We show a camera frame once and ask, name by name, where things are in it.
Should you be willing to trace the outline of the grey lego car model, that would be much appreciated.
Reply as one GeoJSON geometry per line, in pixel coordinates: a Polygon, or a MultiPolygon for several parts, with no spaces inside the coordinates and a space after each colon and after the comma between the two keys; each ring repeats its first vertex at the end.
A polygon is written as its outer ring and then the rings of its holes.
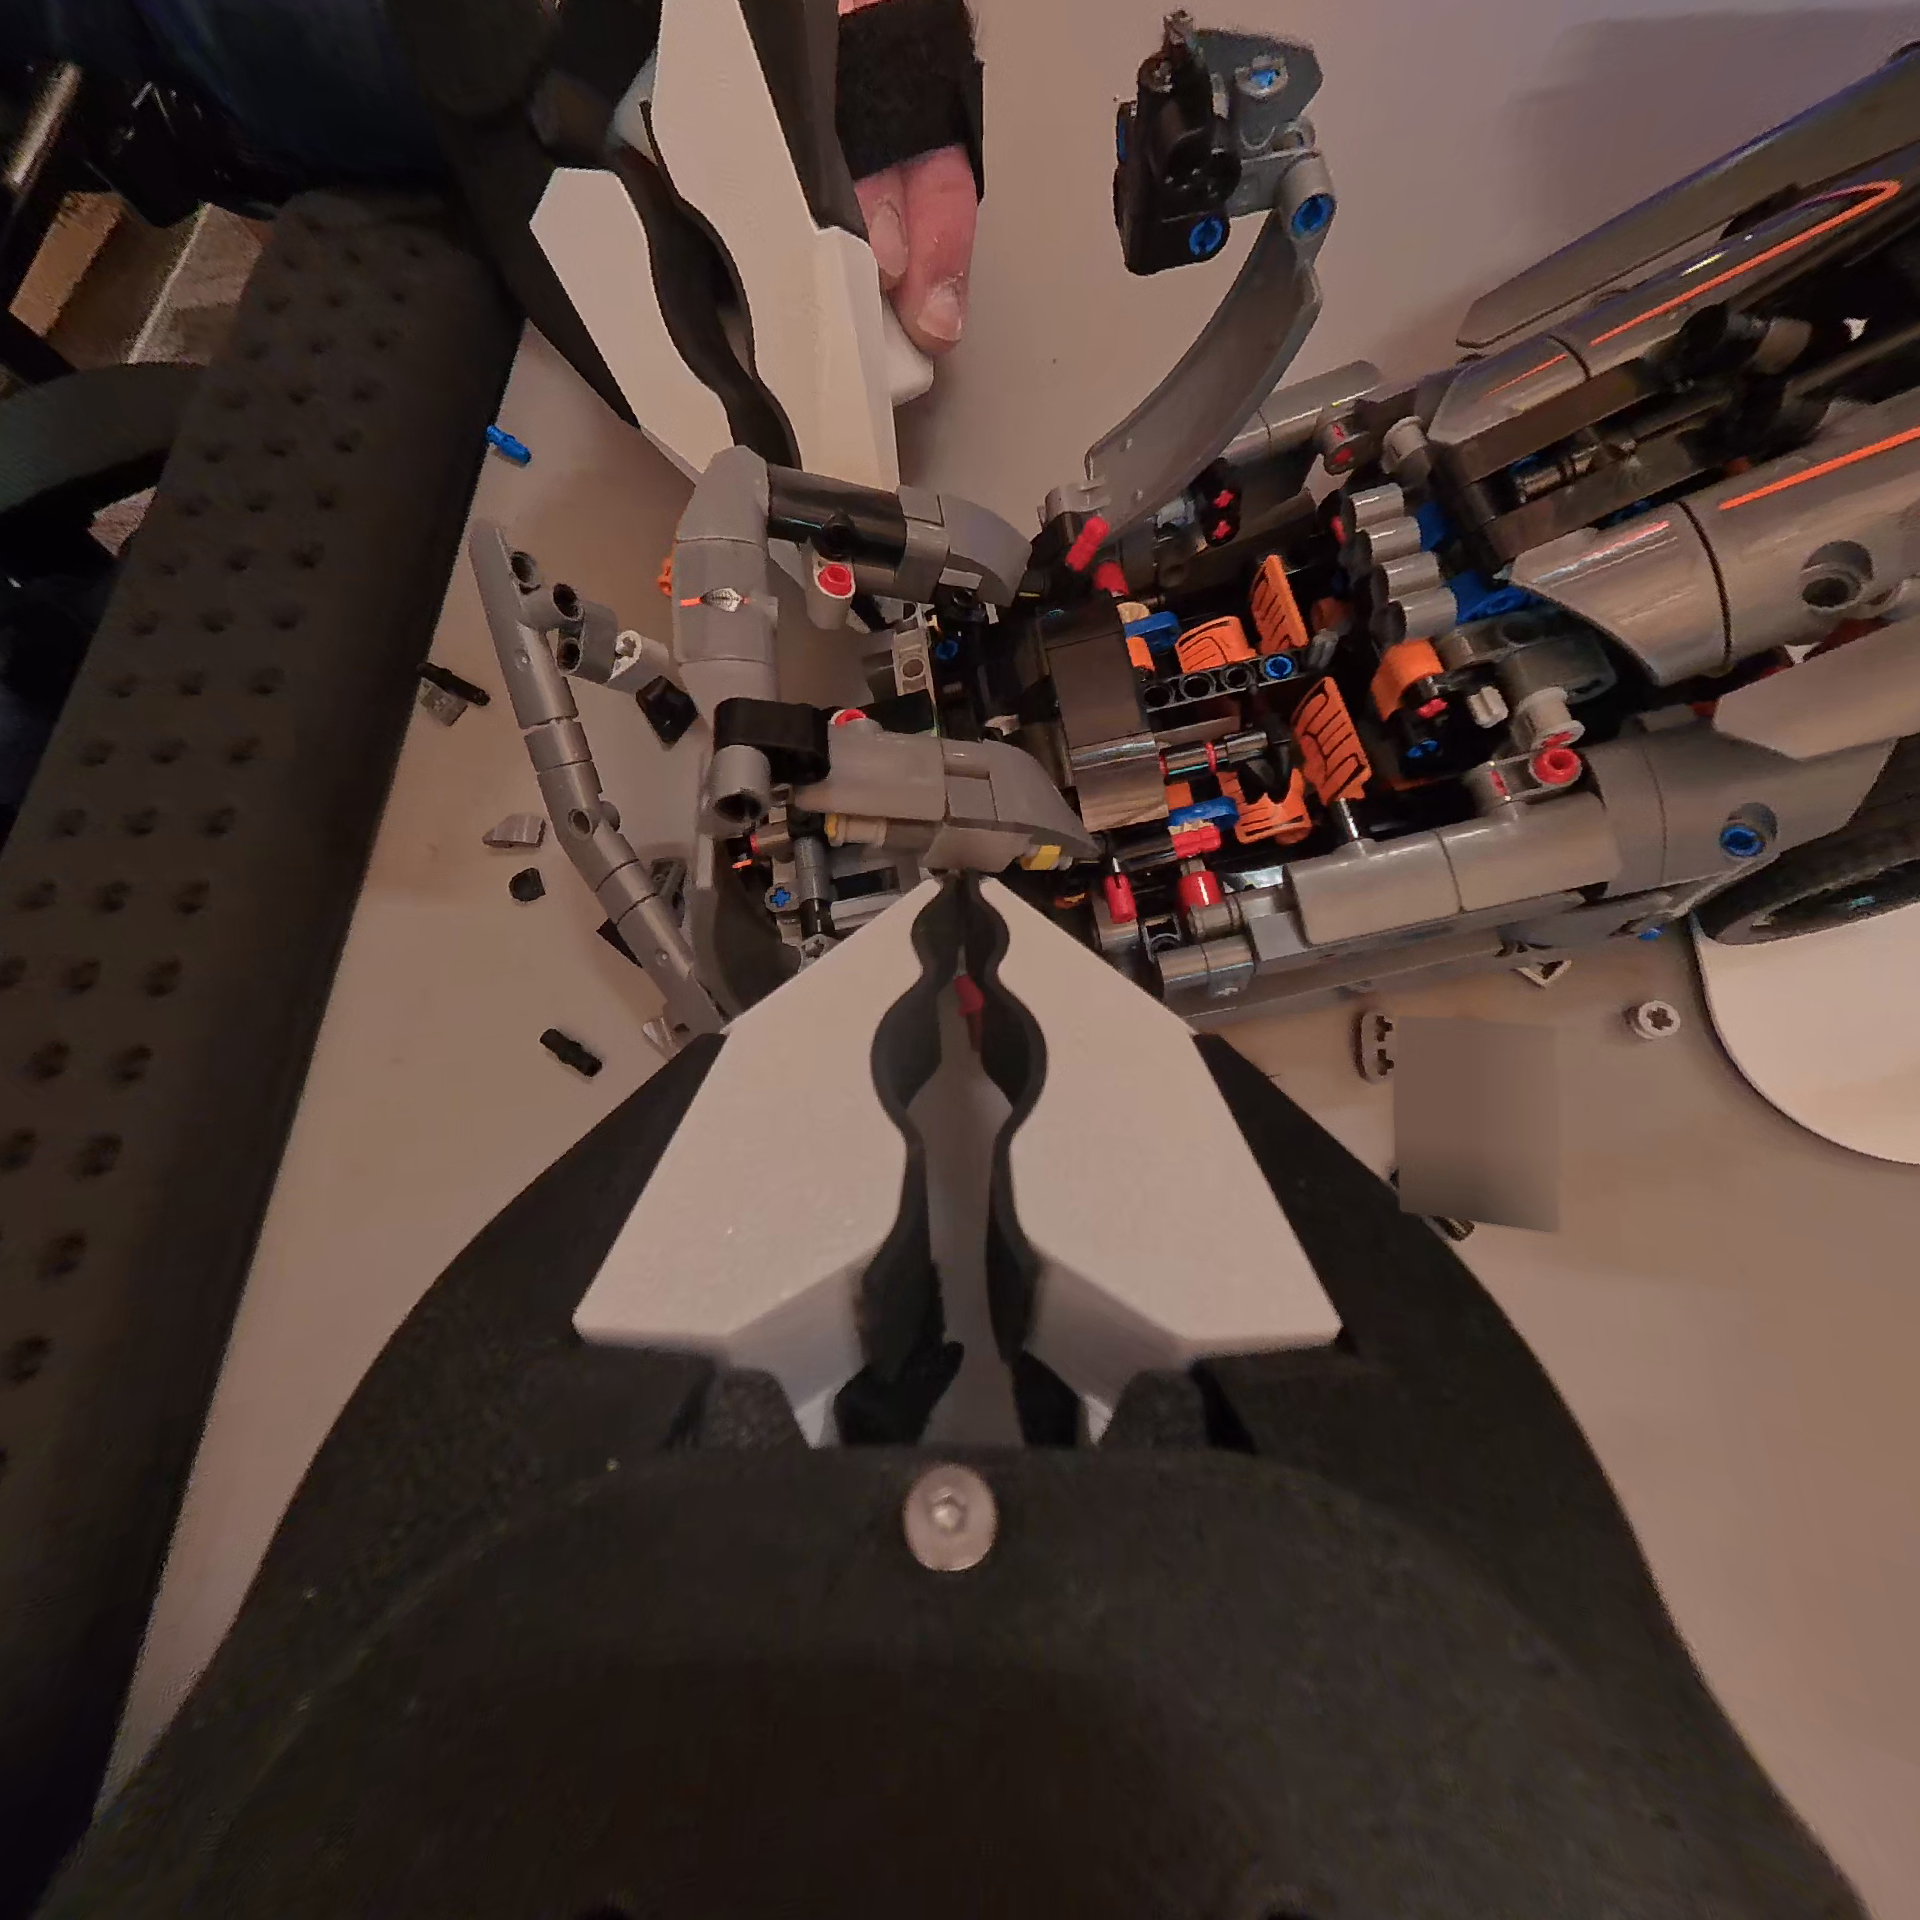
{"type": "Polygon", "coordinates": [[[1915,586],[1915,53],[1586,234],[1467,316],[1427,382],[1277,390],[1338,198],[1311,45],[1169,14],[1119,107],[1124,266],[1253,252],[1035,542],[961,499],[716,453],[680,529],[675,650],[708,715],[831,710],[831,774],[688,853],[724,1020],[848,935],[860,875],[1096,879],[1098,946],[1191,1015],[1321,991],[1459,927],[1532,941],[1875,851],[1915,719],[1905,637],[1863,710],[1765,735],[1741,666],[1915,586]],[[924,614],[937,705],[896,694],[924,614]]]}

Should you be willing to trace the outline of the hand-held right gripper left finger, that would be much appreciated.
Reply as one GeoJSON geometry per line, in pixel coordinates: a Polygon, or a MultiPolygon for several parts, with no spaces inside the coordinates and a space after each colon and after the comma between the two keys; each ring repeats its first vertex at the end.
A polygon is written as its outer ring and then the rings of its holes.
{"type": "Polygon", "coordinates": [[[584,1339],[783,1386],[812,1444],[943,1324],[924,1138],[953,884],[925,879],[728,1028],[575,1311],[584,1339]]]}

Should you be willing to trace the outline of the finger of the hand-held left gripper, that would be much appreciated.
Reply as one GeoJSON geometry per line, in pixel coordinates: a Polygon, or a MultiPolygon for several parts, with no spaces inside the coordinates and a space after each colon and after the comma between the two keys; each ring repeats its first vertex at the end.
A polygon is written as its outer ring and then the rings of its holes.
{"type": "Polygon", "coordinates": [[[737,274],[659,158],[656,98],[621,101],[609,135],[603,165],[551,175],[532,238],[613,404],[687,473],[733,444],[794,466],[794,434],[753,369],[737,274]]]}
{"type": "Polygon", "coordinates": [[[753,369],[797,446],[794,466],[898,489],[896,372],[931,369],[881,298],[865,238],[824,223],[737,3],[666,3],[656,151],[737,274],[753,369]]]}

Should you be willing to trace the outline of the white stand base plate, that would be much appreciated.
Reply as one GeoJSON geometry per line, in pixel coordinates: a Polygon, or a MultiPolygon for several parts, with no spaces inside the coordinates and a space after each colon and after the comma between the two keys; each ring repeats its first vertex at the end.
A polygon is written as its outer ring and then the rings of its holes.
{"type": "Polygon", "coordinates": [[[1696,935],[1721,1047],[1815,1135],[1917,1163],[1917,905],[1777,943],[1696,935]]]}

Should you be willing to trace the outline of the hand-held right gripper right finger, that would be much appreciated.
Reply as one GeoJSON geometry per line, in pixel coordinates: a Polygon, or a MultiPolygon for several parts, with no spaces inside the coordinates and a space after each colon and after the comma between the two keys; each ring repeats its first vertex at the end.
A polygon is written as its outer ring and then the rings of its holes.
{"type": "Polygon", "coordinates": [[[1000,879],[969,883],[993,1146],[993,1330],[1027,1442],[1145,1374],[1314,1351],[1339,1316],[1195,1036],[1000,879]]]}

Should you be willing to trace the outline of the black and grey lego piece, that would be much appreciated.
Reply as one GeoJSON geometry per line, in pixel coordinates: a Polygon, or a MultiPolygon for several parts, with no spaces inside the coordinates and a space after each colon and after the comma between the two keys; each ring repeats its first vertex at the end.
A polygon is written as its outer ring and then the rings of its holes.
{"type": "Polygon", "coordinates": [[[716,707],[705,807],[724,834],[756,827],[777,787],[827,779],[831,710],[815,705],[731,698],[716,707]]]}

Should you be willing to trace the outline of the grey curved lego fender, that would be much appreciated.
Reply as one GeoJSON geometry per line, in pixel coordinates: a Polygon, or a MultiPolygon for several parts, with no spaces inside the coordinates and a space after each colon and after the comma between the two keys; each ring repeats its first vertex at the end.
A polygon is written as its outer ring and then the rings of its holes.
{"type": "Polygon", "coordinates": [[[571,691],[577,668],[592,684],[639,691],[666,676],[666,650],[625,631],[603,604],[549,583],[491,519],[471,523],[467,554],[560,851],[659,988],[668,1028],[721,1030],[728,1020],[698,977],[681,911],[621,830],[571,691]]]}

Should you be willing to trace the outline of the cardboard boxes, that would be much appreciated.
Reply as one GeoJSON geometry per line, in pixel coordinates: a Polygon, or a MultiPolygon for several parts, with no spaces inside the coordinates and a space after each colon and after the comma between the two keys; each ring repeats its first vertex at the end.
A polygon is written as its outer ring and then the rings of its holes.
{"type": "Polygon", "coordinates": [[[10,313],[73,369],[129,359],[201,212],[153,226],[107,191],[71,191],[39,241],[10,313]]]}

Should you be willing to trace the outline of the black metal rod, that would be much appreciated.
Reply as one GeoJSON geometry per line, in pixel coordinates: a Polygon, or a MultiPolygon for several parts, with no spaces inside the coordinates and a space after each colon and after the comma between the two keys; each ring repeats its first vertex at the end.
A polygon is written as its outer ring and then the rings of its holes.
{"type": "Polygon", "coordinates": [[[27,198],[39,185],[81,106],[83,87],[83,68],[73,62],[63,60],[35,68],[32,92],[17,119],[17,131],[4,135],[2,189],[10,201],[27,198]]]}

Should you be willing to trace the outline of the person's left hand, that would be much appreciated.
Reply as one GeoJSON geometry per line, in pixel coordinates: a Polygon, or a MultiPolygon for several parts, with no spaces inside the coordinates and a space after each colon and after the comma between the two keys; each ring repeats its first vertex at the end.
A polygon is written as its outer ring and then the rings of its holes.
{"type": "Polygon", "coordinates": [[[977,181],[969,151],[947,143],[855,181],[881,289],[904,334],[929,357],[955,347],[969,321],[977,181]]]}

